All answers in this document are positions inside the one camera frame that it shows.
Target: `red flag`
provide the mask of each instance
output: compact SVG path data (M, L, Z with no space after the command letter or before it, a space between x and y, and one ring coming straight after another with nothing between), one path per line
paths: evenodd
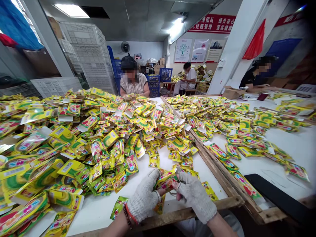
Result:
M264 24L266 20L264 19L261 26L258 28L257 32L255 33L251 43L248 46L248 49L243 56L243 59L251 60L256 58L262 51L263 47L263 36L264 36Z

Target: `fluorescent light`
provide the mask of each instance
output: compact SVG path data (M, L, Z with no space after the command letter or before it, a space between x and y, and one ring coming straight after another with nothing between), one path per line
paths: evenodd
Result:
M55 4L53 5L62 13L66 14L69 17L76 18L89 18L87 13L85 13L79 6L73 4Z
M173 26L168 30L168 34L176 35L178 34L183 26L182 18L178 18L173 22Z

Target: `window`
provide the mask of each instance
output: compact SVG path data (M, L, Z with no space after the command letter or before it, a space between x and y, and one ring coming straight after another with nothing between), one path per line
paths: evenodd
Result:
M35 30L35 27L31 21L31 19L26 15L26 11L23 7L23 5L21 4L20 0L11 0L11 2L16 6L16 8L22 13L22 15L24 16L24 18L26 19L26 21L29 23L32 31L34 32L37 40L42 44L42 42L40 41L40 37L39 35L37 34L36 30Z

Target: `person's hand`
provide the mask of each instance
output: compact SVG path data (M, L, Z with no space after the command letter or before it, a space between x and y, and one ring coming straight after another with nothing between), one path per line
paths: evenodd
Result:
M198 219L206 224L216 215L216 205L207 195L198 178L184 172L179 172L177 176L180 183L172 182L172 187L177 191L177 200L179 201L184 196L192 206Z
M279 88L277 88L277 87L269 87L269 90L270 91L277 91Z
M148 217L152 210L161 201L161 196L166 193L165 189L154 190L158 177L162 175L158 169L151 171L137 186L134 195L128 200L126 209L133 221L140 223Z

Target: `black phone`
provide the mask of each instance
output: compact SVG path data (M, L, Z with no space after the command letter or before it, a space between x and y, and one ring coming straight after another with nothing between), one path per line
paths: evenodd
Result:
M299 224L306 226L314 220L315 213L311 209L287 195L260 175L249 174L245 175L245 178L262 196L269 199L274 205Z

